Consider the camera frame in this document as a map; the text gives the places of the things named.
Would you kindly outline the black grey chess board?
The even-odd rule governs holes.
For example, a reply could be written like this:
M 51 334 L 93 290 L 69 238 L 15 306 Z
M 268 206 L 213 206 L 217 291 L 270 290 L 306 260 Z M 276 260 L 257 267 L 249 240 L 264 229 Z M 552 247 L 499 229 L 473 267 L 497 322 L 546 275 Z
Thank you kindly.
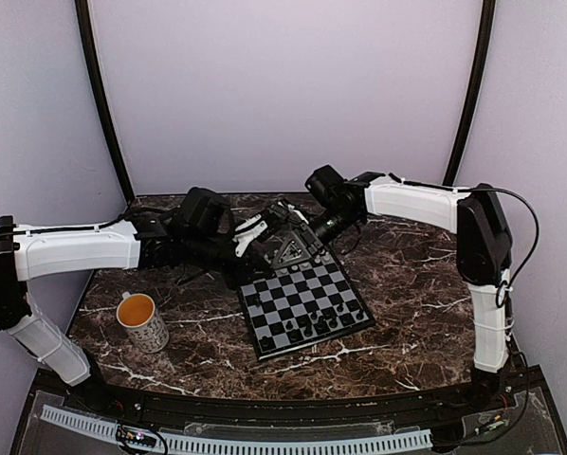
M 310 262 L 280 269 L 270 279 L 237 288 L 249 338 L 259 361 L 346 337 L 375 325 L 375 317 L 331 250 Z M 364 320 L 356 321 L 359 309 Z M 354 323 L 344 326 L 340 317 L 350 314 Z M 303 323 L 312 323 L 311 337 L 303 335 Z M 271 338 L 264 349 L 263 336 Z

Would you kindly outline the black piece edge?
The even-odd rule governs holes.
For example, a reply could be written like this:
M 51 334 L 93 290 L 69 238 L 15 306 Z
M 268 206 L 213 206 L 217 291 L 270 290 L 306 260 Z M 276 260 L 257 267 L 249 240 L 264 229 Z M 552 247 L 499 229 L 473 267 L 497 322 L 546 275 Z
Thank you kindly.
M 262 346 L 264 349 L 267 349 L 268 346 L 269 346 L 270 340 L 271 340 L 271 338 L 268 337 L 268 336 L 263 336 L 263 337 L 261 337 L 261 339 L 260 339 L 260 344 L 261 344 L 261 346 Z

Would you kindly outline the black knight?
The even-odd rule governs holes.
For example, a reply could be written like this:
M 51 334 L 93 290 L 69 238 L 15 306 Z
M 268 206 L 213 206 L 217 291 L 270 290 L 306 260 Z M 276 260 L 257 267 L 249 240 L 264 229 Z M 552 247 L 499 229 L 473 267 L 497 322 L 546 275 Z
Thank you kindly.
M 340 319 L 344 326 L 348 326 L 354 323 L 354 319 L 350 314 L 342 315 Z

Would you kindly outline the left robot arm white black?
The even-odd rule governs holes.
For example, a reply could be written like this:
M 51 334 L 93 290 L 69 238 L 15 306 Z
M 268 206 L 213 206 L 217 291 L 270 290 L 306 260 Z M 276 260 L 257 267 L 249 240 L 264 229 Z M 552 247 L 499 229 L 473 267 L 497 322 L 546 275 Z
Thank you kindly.
M 7 333 L 59 376 L 94 413 L 114 405 L 92 355 L 41 309 L 30 289 L 46 277 L 94 270 L 143 270 L 192 264 L 233 283 L 272 268 L 254 245 L 274 225 L 266 211 L 235 217 L 229 200 L 193 188 L 173 209 L 129 207 L 94 224 L 33 226 L 0 217 L 0 332 Z

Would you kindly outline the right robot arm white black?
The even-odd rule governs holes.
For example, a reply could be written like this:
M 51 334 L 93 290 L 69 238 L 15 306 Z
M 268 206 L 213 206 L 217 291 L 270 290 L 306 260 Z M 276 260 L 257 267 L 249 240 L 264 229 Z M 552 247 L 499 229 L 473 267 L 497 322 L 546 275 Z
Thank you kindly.
M 304 220 L 289 206 L 291 232 L 271 260 L 276 269 L 310 261 L 347 228 L 370 216 L 388 216 L 444 229 L 456 242 L 456 269 L 470 293 L 475 332 L 473 363 L 498 373 L 510 357 L 511 292 L 520 269 L 512 264 L 513 237 L 500 188 L 482 183 L 450 187 L 411 181 L 393 173 L 365 172 L 352 179 L 332 166 L 316 169 L 305 187 L 322 206 Z

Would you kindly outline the patterned mug with yellow interior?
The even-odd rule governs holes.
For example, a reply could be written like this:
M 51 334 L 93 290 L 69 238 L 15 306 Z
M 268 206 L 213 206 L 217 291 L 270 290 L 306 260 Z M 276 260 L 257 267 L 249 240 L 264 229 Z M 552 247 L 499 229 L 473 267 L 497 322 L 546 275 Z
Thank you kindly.
M 133 344 L 143 353 L 155 354 L 167 346 L 169 331 L 150 296 L 124 292 L 116 318 Z

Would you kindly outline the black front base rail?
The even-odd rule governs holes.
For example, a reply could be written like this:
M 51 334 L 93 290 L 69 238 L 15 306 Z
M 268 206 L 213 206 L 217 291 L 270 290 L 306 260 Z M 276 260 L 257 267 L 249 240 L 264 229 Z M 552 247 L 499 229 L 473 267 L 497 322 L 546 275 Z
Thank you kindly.
M 119 402 L 97 414 L 143 427 L 176 429 L 191 423 L 309 428 L 389 422 L 395 428 L 440 428 L 458 426 L 464 417 L 479 411 L 502 410 L 504 416 L 513 417 L 513 408 L 520 403 L 518 395 L 543 385 L 539 366 L 522 368 L 515 364 L 489 401 L 483 394 L 478 397 L 476 408 L 470 404 L 474 388 L 469 383 L 427 391 L 308 401 L 190 397 L 109 385 L 107 390 Z

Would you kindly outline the left black frame post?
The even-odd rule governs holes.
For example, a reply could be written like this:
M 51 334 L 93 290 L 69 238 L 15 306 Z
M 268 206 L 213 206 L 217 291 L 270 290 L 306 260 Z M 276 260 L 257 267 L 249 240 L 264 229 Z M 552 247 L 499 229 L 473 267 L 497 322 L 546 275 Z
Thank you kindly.
M 115 124 L 112 119 L 109 102 L 103 84 L 99 55 L 92 27 L 90 4 L 86 0 L 76 0 L 74 4 L 86 71 L 99 116 L 102 133 L 107 146 L 107 151 L 116 173 L 119 188 L 124 200 L 127 203 L 131 203 L 136 198 L 136 195 L 133 190 L 131 178 L 124 163 L 123 154 L 119 146 Z

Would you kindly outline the black frame post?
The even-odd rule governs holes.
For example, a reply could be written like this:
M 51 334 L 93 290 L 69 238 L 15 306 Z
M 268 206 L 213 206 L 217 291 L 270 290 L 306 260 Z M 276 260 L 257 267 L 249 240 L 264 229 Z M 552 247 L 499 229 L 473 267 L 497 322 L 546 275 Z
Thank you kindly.
M 103 84 L 99 55 L 92 27 L 90 4 L 86 0 L 76 0 L 74 4 L 86 71 L 99 116 L 102 133 L 107 146 L 107 151 L 116 173 L 119 188 L 124 200 L 127 203 L 131 203 L 136 198 L 136 195 L 133 190 L 131 178 L 124 163 L 123 154 L 119 146 L 115 124 L 112 119 L 109 102 Z
M 465 101 L 443 178 L 443 184 L 445 186 L 451 186 L 455 183 L 466 150 L 485 73 L 495 10 L 495 0 L 484 0 L 482 2 L 476 46 L 467 83 Z

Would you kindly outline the right black frame post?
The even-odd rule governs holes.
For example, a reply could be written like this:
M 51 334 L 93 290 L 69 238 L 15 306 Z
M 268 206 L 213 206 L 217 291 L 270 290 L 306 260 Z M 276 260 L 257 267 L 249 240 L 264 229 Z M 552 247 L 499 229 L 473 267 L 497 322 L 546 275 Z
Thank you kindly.
M 455 183 L 466 150 L 485 73 L 495 10 L 495 0 L 484 0 L 482 2 L 476 46 L 467 83 L 465 101 L 443 178 L 443 184 L 445 186 L 451 186 Z

